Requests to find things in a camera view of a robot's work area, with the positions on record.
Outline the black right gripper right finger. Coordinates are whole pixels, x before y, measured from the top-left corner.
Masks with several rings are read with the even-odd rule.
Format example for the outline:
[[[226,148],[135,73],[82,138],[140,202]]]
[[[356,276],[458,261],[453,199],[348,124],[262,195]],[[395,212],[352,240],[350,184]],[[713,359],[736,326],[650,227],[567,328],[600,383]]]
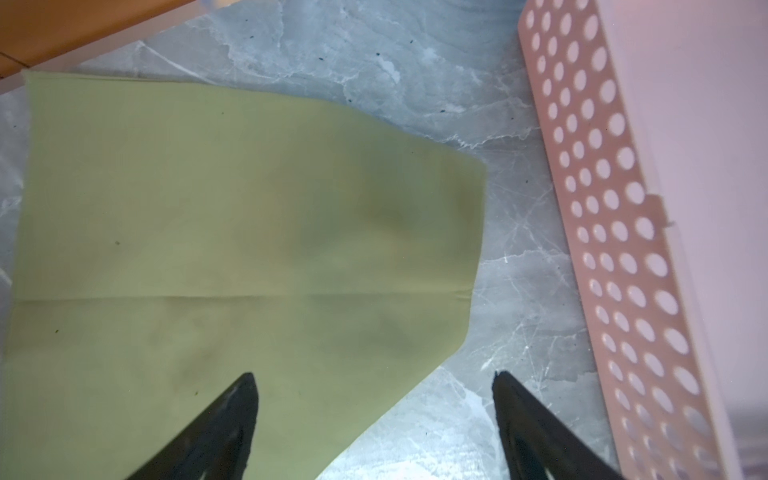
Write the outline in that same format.
[[[497,372],[492,394],[512,479],[620,479],[622,475],[507,371]]]

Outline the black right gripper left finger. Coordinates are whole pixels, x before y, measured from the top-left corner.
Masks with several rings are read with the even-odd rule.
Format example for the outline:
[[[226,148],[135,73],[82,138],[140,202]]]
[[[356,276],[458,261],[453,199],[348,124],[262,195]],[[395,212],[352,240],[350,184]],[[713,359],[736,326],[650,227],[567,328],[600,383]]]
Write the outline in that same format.
[[[246,372],[129,479],[241,480],[258,407],[256,380]]]

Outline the pink perforated plastic basket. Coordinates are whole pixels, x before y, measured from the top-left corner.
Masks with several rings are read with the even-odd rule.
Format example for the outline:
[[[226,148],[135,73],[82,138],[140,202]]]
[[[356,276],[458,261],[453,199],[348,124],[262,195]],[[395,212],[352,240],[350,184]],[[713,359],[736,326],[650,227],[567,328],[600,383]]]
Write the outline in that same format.
[[[767,5],[518,23],[621,472],[767,475]]]

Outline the olive green ruffled skirt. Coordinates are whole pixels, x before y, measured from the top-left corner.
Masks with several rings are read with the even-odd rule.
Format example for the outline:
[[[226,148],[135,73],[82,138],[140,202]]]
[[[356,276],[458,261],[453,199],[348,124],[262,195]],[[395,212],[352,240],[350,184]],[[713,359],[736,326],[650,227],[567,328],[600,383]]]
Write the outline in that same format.
[[[25,75],[5,479],[124,479],[245,373],[313,479],[464,342],[486,169],[339,104]]]

